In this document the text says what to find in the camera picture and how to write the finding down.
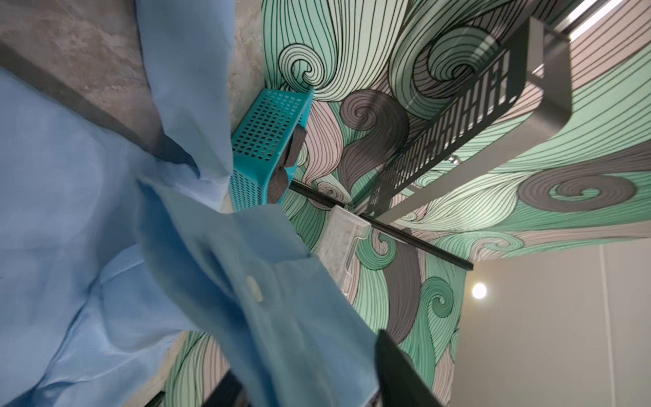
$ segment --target black metal rod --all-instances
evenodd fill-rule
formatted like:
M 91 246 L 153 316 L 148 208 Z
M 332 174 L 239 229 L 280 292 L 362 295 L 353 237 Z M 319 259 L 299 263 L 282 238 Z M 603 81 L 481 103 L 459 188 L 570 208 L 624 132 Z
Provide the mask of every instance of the black metal rod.
M 324 195 L 323 193 L 320 193 L 319 191 L 316 191 L 300 182 L 292 181 L 292 183 L 289 185 L 289 189 L 296 193 L 301 194 L 304 197 L 307 197 L 323 205 L 326 205 L 330 208 L 332 208 L 335 205 L 344 208 L 343 202 L 340 202 L 332 197 Z M 473 263 L 469 262 L 468 260 L 462 259 L 459 256 L 455 256 L 452 253 L 449 253 L 443 249 L 440 249 L 432 244 L 425 242 L 424 240 L 415 238 L 409 233 L 401 231 L 400 229 L 397 229 L 393 226 L 385 225 L 384 223 L 376 221 L 375 219 L 364 214 L 359 215 L 359 217 L 369 222 L 371 226 L 373 226 L 375 229 L 378 229 L 384 234 L 388 234 L 394 239 L 401 240 L 407 244 L 412 245 L 413 247 L 416 247 L 417 249 L 426 251 L 427 253 L 436 256 L 439 259 L 443 259 L 447 262 L 450 262 L 455 266 L 459 266 L 464 270 L 471 271 L 473 269 Z

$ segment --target black object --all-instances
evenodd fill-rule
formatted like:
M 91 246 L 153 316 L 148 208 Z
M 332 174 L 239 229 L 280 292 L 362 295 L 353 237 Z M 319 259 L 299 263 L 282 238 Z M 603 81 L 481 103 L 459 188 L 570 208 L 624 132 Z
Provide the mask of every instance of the black object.
M 287 187 L 289 186 L 289 176 L 287 175 L 286 168 L 296 165 L 298 156 L 301 154 L 301 148 L 307 137 L 307 131 L 300 125 L 294 128 L 292 138 L 287 143 L 284 152 L 278 162 L 276 170 L 271 175 L 269 185 L 267 186 L 267 203 L 275 204 L 280 202 L 281 198 Z
M 375 369 L 383 407 L 442 407 L 385 330 L 375 342 Z
M 151 399 L 145 407 L 158 407 L 163 404 L 163 398 L 165 398 L 165 392 L 159 391 L 157 395 Z
M 246 396 L 243 392 L 242 384 L 229 369 L 203 407 L 239 407 L 237 402 L 243 402 L 243 407 L 249 406 L 249 403 L 244 400 Z
M 303 196 L 306 196 L 314 201 L 317 201 L 323 205 L 326 205 L 330 208 L 332 208 L 335 205 L 344 208 L 344 203 L 332 197 L 324 195 L 319 191 L 315 191 L 314 189 L 308 187 L 307 185 L 301 184 L 300 182 L 292 181 L 292 183 L 289 185 L 289 189 Z M 423 251 L 426 251 L 427 253 L 434 255 L 439 259 L 443 259 L 447 262 L 450 262 L 455 266 L 459 266 L 464 270 L 471 271 L 473 269 L 473 263 L 469 262 L 468 260 L 462 259 L 459 256 L 455 256 L 452 253 L 449 253 L 443 249 L 433 246 L 421 239 L 415 238 L 412 235 L 404 231 L 401 231 L 400 229 L 394 228 L 393 226 L 385 225 L 384 223 L 379 222 L 364 214 L 360 215 L 359 217 L 369 222 L 371 226 L 373 226 L 375 229 L 378 229 L 382 233 L 388 234 L 393 238 L 396 238 L 407 244 L 417 247 Z

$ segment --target metal bracket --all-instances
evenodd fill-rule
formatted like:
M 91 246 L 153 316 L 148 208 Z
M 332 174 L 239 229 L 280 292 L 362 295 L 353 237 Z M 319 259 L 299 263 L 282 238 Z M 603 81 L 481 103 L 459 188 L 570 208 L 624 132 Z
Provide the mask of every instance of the metal bracket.
M 391 207 L 396 194 L 511 109 L 528 83 L 540 89 L 542 99 L 527 120 Z M 553 137 L 571 116 L 570 41 L 529 18 L 428 128 L 385 166 L 370 196 L 367 214 L 386 224 L 400 219 Z

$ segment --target blue disposable gown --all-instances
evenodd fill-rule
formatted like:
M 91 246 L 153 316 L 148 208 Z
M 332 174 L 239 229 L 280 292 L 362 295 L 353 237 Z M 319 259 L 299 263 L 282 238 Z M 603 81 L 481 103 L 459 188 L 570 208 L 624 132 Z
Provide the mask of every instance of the blue disposable gown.
M 280 208 L 215 211 L 232 172 L 234 2 L 137 11 L 165 133 L 197 168 L 0 70 L 0 405 L 120 406 L 180 330 L 204 330 L 256 407 L 361 406 L 374 335 Z

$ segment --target metal frame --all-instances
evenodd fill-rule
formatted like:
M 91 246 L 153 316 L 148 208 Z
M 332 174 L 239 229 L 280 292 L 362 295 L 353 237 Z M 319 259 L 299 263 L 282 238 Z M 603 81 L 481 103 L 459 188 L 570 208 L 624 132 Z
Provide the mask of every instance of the metal frame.
M 341 206 L 342 208 L 346 208 L 346 205 L 343 202 L 340 202 L 332 197 L 324 195 L 323 193 L 320 193 L 319 191 L 316 191 L 315 189 L 312 189 L 300 182 L 292 181 L 292 183 L 289 185 L 289 189 L 309 199 L 312 199 L 324 206 L 328 206 L 330 208 L 334 206 Z M 452 253 L 449 253 L 443 249 L 433 246 L 421 239 L 415 238 L 412 235 L 404 231 L 401 231 L 400 229 L 394 228 L 393 226 L 385 225 L 384 223 L 381 223 L 376 219 L 371 218 L 370 216 L 362 214 L 359 217 L 369 222 L 371 224 L 371 227 L 378 229 L 382 233 L 387 234 L 393 237 L 394 239 L 410 244 L 431 255 L 434 255 L 447 262 L 450 262 L 456 266 L 459 266 L 464 270 L 471 271 L 473 269 L 473 263 L 469 262 L 468 260 L 462 259 L 459 256 L 455 256 Z
M 392 198 L 486 129 L 518 101 L 527 83 L 542 91 L 529 118 L 394 207 Z M 570 41 L 529 18 L 428 128 L 383 169 L 367 214 L 391 223 L 553 137 L 572 115 Z

